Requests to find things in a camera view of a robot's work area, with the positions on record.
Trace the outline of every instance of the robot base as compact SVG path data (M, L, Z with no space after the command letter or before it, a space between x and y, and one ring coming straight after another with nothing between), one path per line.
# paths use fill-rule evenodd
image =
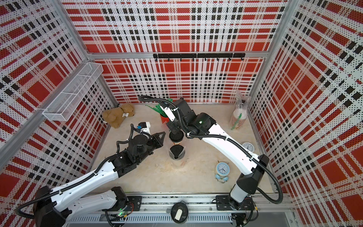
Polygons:
M142 196L128 196L127 199L129 202L132 202L134 204L134 211L140 211ZM123 211L131 210L132 206L127 205L127 207Z
M217 195L216 196L217 210L253 210L254 206L251 200L248 199L242 203L237 203L230 196Z

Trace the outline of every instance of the round clock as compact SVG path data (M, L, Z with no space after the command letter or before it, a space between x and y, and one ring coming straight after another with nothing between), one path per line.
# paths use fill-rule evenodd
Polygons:
M215 169L216 172L216 179L220 183L224 183L228 181L228 174L229 174L229 165L225 162L219 162Z
M252 145L252 143L245 142L242 144L242 147L246 148L247 150L251 151L252 153L254 152L254 146Z

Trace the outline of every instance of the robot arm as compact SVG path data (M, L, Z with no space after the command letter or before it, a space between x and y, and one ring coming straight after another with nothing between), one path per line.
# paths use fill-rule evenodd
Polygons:
M170 121L167 123L171 132L183 130L187 138L199 138L211 144L229 158L241 171L240 177L237 179L230 195L229 205L239 210L242 207L242 201L250 194L254 194L258 190L268 201L272 203L281 203L283 194L277 178L267 168L269 159L266 155L251 153L242 147L237 141L231 138L217 122L206 113L196 115L190 109L187 102L181 98L174 102L161 98L153 98L150 96L140 96L140 101L150 102L156 101L163 107ZM279 198L271 199L266 193L258 188L263 174L267 172L274 181Z
M70 219L96 210L119 210L127 206L127 196L121 187L89 197L85 194L99 186L115 180L135 169L147 156L153 154L155 149L163 146L165 132L150 135L150 123L141 122L135 129L131 125L130 138L127 141L118 141L129 146L122 152L103 160L98 167L64 185L49 189L40 188L35 195L35 200L22 204L16 208L16 214L33 218L37 227L61 227ZM133 131L140 133L132 138ZM33 205L33 213L26 214L22 208Z

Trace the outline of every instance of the plaid wall panel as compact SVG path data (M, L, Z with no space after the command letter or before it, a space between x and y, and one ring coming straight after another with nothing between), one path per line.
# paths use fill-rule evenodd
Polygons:
M262 58L102 59L103 77L119 102L138 102L140 95L188 102L234 102L254 83Z
M363 225L363 1L301 1L252 102L305 226Z
M0 147L83 60L49 1L0 5Z
M89 52L267 50L287 0L61 0Z
M106 129L101 114L109 108L111 102L96 82L69 121L45 120L34 131L0 172L0 226L34 226L13 210L39 188L53 188L86 173Z

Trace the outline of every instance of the floor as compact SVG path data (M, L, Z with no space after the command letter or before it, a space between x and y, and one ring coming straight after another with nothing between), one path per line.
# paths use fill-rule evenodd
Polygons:
M126 118L120 128L111 128L96 157L94 167L106 157L116 152L116 141L126 140L130 133L130 124L138 125L140 122L149 121L150 132L166 131L162 127L160 115L145 106L136 104L135 115ZM255 153L260 154L256 138L253 134L249 120L246 120L238 130L230 130L228 123L234 110L233 105L221 104L189 104L196 114L205 112L213 117L218 124L239 143L250 142L255 147ZM241 174L238 168L213 146L199 139L186 139L180 143L185 146L187 162L181 169L173 168L168 154L171 147L167 131L164 146L154 151L136 169L92 191L101 193L114 186L121 186L125 192L213 192L228 193ZM121 145L122 151L127 144ZM224 161L230 166L229 180L219 183L215 179L215 167L218 162ZM264 174L259 187L266 193L272 193L272 188L267 174Z

